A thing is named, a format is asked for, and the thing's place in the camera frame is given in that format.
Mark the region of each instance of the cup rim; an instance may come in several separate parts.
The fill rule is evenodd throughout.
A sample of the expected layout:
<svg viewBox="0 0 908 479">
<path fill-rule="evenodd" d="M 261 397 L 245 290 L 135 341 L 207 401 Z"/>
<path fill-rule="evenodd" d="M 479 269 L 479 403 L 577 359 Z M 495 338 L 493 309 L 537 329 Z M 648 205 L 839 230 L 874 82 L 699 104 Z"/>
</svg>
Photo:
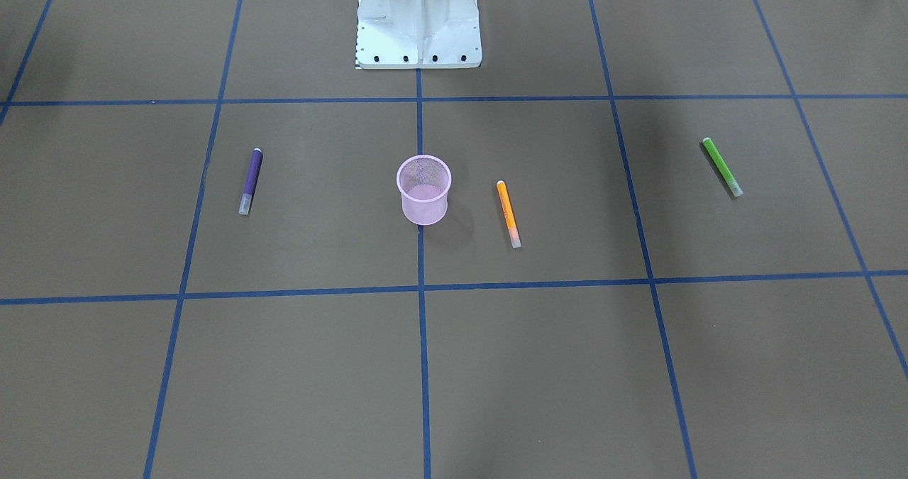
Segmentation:
<svg viewBox="0 0 908 479">
<path fill-rule="evenodd" d="M 440 194 L 436 195 L 435 197 L 432 197 L 431 199 L 423 200 L 423 199 L 417 199 L 416 197 L 411 197 L 411 195 L 409 195 L 409 194 L 407 194 L 405 191 L 403 191 L 403 187 L 400 186 L 400 172 L 403 172 L 403 167 L 406 166 L 407 163 L 410 163 L 410 162 L 412 162 L 413 160 L 417 160 L 417 159 L 419 159 L 419 158 L 428 158 L 428 159 L 431 159 L 431 160 L 435 160 L 435 161 L 438 162 L 438 163 L 441 163 L 441 166 L 445 168 L 445 172 L 448 173 L 448 186 L 445 186 L 445 189 L 444 189 Z M 447 164 L 447 163 L 441 161 L 441 158 L 438 158 L 438 157 L 436 157 L 436 156 L 433 156 L 433 155 L 415 155 L 415 156 L 411 156 L 411 157 L 407 158 L 406 160 L 404 160 L 403 163 L 400 163 L 400 166 L 398 167 L 398 172 L 397 172 L 397 175 L 396 175 L 395 178 L 394 178 L 394 181 L 395 181 L 396 184 L 398 185 L 398 191 L 400 192 L 400 195 L 401 195 L 402 197 L 406 197 L 406 198 L 408 198 L 409 200 L 411 200 L 411 201 L 413 201 L 414 203 L 417 203 L 417 204 L 429 204 L 429 203 L 434 203 L 435 201 L 440 200 L 442 197 L 445 197 L 445 196 L 448 194 L 448 190 L 450 190 L 450 188 L 451 188 L 451 169 L 448 168 L 448 164 Z"/>
</svg>

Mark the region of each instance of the purple marker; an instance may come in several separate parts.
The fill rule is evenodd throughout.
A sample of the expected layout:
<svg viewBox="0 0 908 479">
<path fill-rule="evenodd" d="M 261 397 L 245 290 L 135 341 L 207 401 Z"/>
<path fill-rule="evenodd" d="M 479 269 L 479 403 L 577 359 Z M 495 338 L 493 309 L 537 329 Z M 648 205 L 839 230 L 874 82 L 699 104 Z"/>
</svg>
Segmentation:
<svg viewBox="0 0 908 479">
<path fill-rule="evenodd" d="M 252 159 L 249 159 L 249 172 L 246 174 L 246 188 L 243 188 L 243 198 L 240 198 L 240 214 L 249 214 L 249 206 L 253 203 L 255 185 L 259 182 L 259 169 L 262 168 L 262 149 L 253 149 Z"/>
</svg>

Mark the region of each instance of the marker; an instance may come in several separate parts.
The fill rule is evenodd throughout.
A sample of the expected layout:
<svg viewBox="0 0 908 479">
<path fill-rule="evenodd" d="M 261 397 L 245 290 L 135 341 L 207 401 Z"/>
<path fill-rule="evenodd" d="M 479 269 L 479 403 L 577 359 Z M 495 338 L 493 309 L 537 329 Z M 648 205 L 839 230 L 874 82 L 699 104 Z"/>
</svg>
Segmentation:
<svg viewBox="0 0 908 479">
<path fill-rule="evenodd" d="M 502 211 L 505 214 L 505 224 L 508 226 L 508 234 L 511 238 L 511 248 L 520 248 L 520 234 L 516 232 L 516 221 L 514 211 L 510 207 L 508 185 L 504 181 L 498 181 L 495 187 L 499 189 L 499 200 L 502 201 Z"/>
<path fill-rule="evenodd" d="M 240 214 L 249 214 L 249 206 L 253 203 L 255 185 L 259 182 L 259 169 L 262 168 L 262 149 L 253 149 L 253 156 L 249 159 L 249 172 L 246 174 L 246 186 L 243 188 L 243 197 L 240 198 Z"/>
<path fill-rule="evenodd" d="M 719 154 L 719 150 L 716 149 L 716 145 L 713 143 L 713 139 L 707 138 L 703 139 L 703 146 L 706 147 L 709 157 L 713 159 L 713 163 L 716 163 L 716 168 L 719 169 L 719 174 L 722 175 L 726 184 L 729 185 L 729 190 L 732 191 L 732 195 L 735 197 L 740 197 L 743 195 L 743 190 L 735 181 L 735 176 L 732 175 L 732 171 L 729 170 L 729 166 L 726 165 L 726 161 L 722 159 L 722 155 Z"/>
</svg>

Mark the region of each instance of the pink mesh cup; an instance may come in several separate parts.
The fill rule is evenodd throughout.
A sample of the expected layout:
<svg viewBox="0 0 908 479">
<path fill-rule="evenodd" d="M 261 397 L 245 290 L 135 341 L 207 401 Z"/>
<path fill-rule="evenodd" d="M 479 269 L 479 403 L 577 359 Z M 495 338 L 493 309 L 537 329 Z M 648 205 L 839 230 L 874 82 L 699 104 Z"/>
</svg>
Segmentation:
<svg viewBox="0 0 908 479">
<path fill-rule="evenodd" d="M 409 158 L 400 165 L 397 182 L 406 220 L 431 226 L 445 215 L 451 171 L 440 159 L 430 155 Z"/>
</svg>

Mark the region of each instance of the blue tape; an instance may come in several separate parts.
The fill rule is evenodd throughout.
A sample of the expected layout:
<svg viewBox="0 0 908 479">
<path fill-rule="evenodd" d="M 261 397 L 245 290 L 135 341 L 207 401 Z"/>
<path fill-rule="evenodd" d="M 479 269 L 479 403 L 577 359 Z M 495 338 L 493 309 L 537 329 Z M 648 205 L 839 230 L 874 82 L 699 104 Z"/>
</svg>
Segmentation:
<svg viewBox="0 0 908 479">
<path fill-rule="evenodd" d="M 217 104 L 217 99 L 122 99 L 75 101 L 13 101 L 10 106 L 143 106 L 146 104 Z"/>
<path fill-rule="evenodd" d="M 259 97 L 223 99 L 224 104 L 413 103 L 415 97 Z"/>
<path fill-rule="evenodd" d="M 379 292 L 417 292 L 417 285 L 375 287 L 327 287 L 313 289 L 275 289 L 268 291 L 188 292 L 186 300 L 223 300 L 230 298 L 272 298 L 279 296 L 322 296 L 331 294 L 379 294 Z"/>
<path fill-rule="evenodd" d="M 589 13 L 593 19 L 593 29 L 596 31 L 596 42 L 599 46 L 599 58 L 602 62 L 602 72 L 606 78 L 606 88 L 609 90 L 609 103 L 611 104 L 612 120 L 615 121 L 615 134 L 619 140 L 619 149 L 621 151 L 621 162 L 625 169 L 627 181 L 627 192 L 630 194 L 631 205 L 633 207 L 633 217 L 636 220 L 636 232 L 640 241 L 640 250 L 643 253 L 643 262 L 646 267 L 646 281 L 649 284 L 650 295 L 653 300 L 653 310 L 655 320 L 659 327 L 659 337 L 662 341 L 662 351 L 665 354 L 665 368 L 668 369 L 668 380 L 671 383 L 672 397 L 675 399 L 675 413 L 677 414 L 678 428 L 681 431 L 681 438 L 684 444 L 685 456 L 687 457 L 687 468 L 690 471 L 691 479 L 697 479 L 697 466 L 694 463 L 694 452 L 690 444 L 690 436 L 687 433 L 687 418 L 684 415 L 684 405 L 681 402 L 681 392 L 678 388 L 677 376 L 675 376 L 675 364 L 672 359 L 671 346 L 668 343 L 668 332 L 665 330 L 665 322 L 662 318 L 662 308 L 659 302 L 658 291 L 655 287 L 655 278 L 653 275 L 653 266 L 649 258 L 649 249 L 646 246 L 646 234 L 643 230 L 643 220 L 640 217 L 638 200 L 636 200 L 636 191 L 633 190 L 633 175 L 630 170 L 630 163 L 627 161 L 627 151 L 624 142 L 624 134 L 621 130 L 621 120 L 619 110 L 617 110 L 615 92 L 612 88 L 612 79 L 609 74 L 609 61 L 606 58 L 606 49 L 602 42 L 602 33 L 599 29 L 599 17 L 596 12 L 596 3 L 594 0 L 588 0 Z"/>
<path fill-rule="evenodd" d="M 224 56 L 223 72 L 221 73 L 221 86 L 218 89 L 218 100 L 223 100 L 224 91 L 227 87 L 227 76 L 230 74 L 231 56 L 233 56 L 233 44 L 236 41 L 236 31 L 240 23 L 240 11 L 243 9 L 243 0 L 236 0 L 236 9 L 233 11 L 233 25 L 231 26 L 230 40 L 227 42 L 227 53 Z M 211 132 L 208 135 L 208 147 L 205 151 L 205 162 L 201 168 L 201 179 L 199 180 L 199 192 L 195 199 L 195 212 L 192 215 L 192 229 L 189 233 L 189 242 L 186 246 L 186 260 L 184 269 L 182 269 L 182 278 L 179 280 L 179 298 L 176 302 L 176 308 L 173 311 L 173 323 L 171 325 L 171 336 L 167 344 L 167 356 L 165 359 L 165 368 L 163 368 L 161 378 L 161 390 L 158 392 L 158 402 L 155 408 L 155 421 L 152 424 L 152 434 L 148 443 L 148 453 L 145 457 L 145 472 L 143 479 L 150 479 L 152 476 L 153 465 L 155 465 L 155 451 L 157 449 L 158 434 L 161 431 L 161 420 L 163 411 L 165 411 L 165 400 L 167 398 L 167 386 L 170 381 L 170 372 L 173 364 L 173 353 L 176 349 L 176 339 L 179 333 L 179 318 L 182 315 L 182 303 L 186 294 L 186 285 L 189 282 L 189 272 L 192 268 L 192 253 L 195 249 L 195 237 L 199 230 L 199 221 L 201 219 L 201 205 L 205 198 L 205 182 L 208 176 L 208 167 L 211 164 L 211 150 L 214 149 L 214 139 L 217 136 L 218 120 L 221 117 L 221 103 L 214 107 L 214 117 L 211 120 Z"/>
<path fill-rule="evenodd" d="M 820 170 L 823 172 L 823 178 L 826 180 L 826 187 L 829 189 L 829 194 L 833 197 L 834 203 L 836 203 L 836 210 L 839 213 L 839 218 L 842 220 L 844 228 L 846 228 L 846 233 L 848 234 L 848 240 L 852 244 L 852 249 L 854 256 L 857 258 L 857 262 L 860 266 L 860 272 L 862 273 L 865 281 L 867 282 L 867 288 L 870 289 L 871 295 L 873 296 L 873 302 L 876 304 L 876 309 L 880 313 L 880 318 L 882 319 L 882 324 L 886 329 L 886 334 L 889 336 L 889 342 L 892 344 L 892 349 L 895 350 L 895 355 L 899 360 L 899 364 L 902 366 L 902 373 L 906 379 L 908 379 L 908 362 L 905 360 L 904 352 L 902 352 L 902 347 L 899 345 L 898 338 L 895 336 L 895 332 L 892 330 L 892 324 L 889 321 L 889 317 L 886 314 L 886 308 L 882 305 L 882 300 L 876 292 L 876 286 L 873 284 L 873 276 L 871 275 L 869 269 L 867 268 L 867 263 L 863 259 L 863 254 L 860 253 L 860 246 L 858 246 L 857 239 L 854 237 L 854 232 L 852 231 L 851 224 L 848 221 L 846 211 L 842 205 L 842 201 L 839 200 L 838 192 L 836 191 L 836 185 L 833 184 L 833 179 L 829 175 L 829 170 L 826 168 L 826 162 L 823 160 L 823 155 L 820 153 L 820 147 L 816 143 L 814 138 L 814 132 L 810 128 L 810 123 L 807 122 L 807 115 L 804 114 L 804 107 L 801 105 L 801 101 L 797 96 L 795 91 L 795 85 L 792 83 L 791 77 L 788 75 L 788 69 L 785 67 L 785 61 L 782 61 L 782 53 L 779 52 L 779 48 L 775 43 L 773 33 L 769 30 L 769 23 L 766 22 L 765 14 L 763 14 L 763 8 L 760 6 L 759 0 L 753 0 L 753 6 L 756 7 L 756 13 L 760 16 L 760 23 L 763 24 L 763 30 L 766 33 L 766 37 L 769 39 L 769 44 L 773 47 L 773 52 L 775 53 L 775 59 L 779 62 L 779 67 L 782 69 L 782 76 L 785 78 L 785 84 L 788 85 L 788 90 L 791 91 L 791 94 L 794 98 L 794 106 L 797 107 L 799 116 L 801 117 L 801 123 L 804 124 L 804 130 L 807 132 L 807 139 L 810 141 L 810 146 L 814 150 L 814 155 L 816 156 L 816 161 L 820 165 Z"/>
<path fill-rule="evenodd" d="M 0 305 L 109 304 L 109 302 L 146 302 L 176 300 L 177 294 L 110 294 L 101 296 L 48 296 L 44 298 L 0 298 Z"/>
<path fill-rule="evenodd" d="M 617 101 L 684 101 L 712 99 L 791 99 L 790 94 L 630 94 L 616 95 Z"/>
<path fill-rule="evenodd" d="M 428 329 L 426 325 L 425 227 L 419 226 L 417 237 L 417 278 L 419 281 L 419 370 L 422 381 L 422 475 L 432 479 L 431 425 L 428 402 Z"/>
<path fill-rule="evenodd" d="M 908 94 L 797 94 L 798 99 L 905 99 Z"/>
<path fill-rule="evenodd" d="M 704 282 L 763 282 L 774 280 L 801 280 L 823 278 L 863 277 L 862 272 L 805 272 L 805 273 L 762 273 L 762 275 L 713 275 L 702 277 L 656 278 L 656 284 L 704 284 Z"/>
<path fill-rule="evenodd" d="M 539 289 L 544 287 L 591 287 L 597 285 L 647 285 L 649 279 L 555 280 L 541 282 L 476 282 L 476 284 L 426 285 L 426 291 L 473 291 L 489 289 Z"/>
<path fill-rule="evenodd" d="M 908 270 L 875 270 L 870 272 L 872 277 L 894 277 L 908 275 Z"/>
<path fill-rule="evenodd" d="M 424 97 L 427 103 L 481 103 L 481 101 L 606 101 L 607 95 L 538 95 L 538 97 Z"/>
</svg>

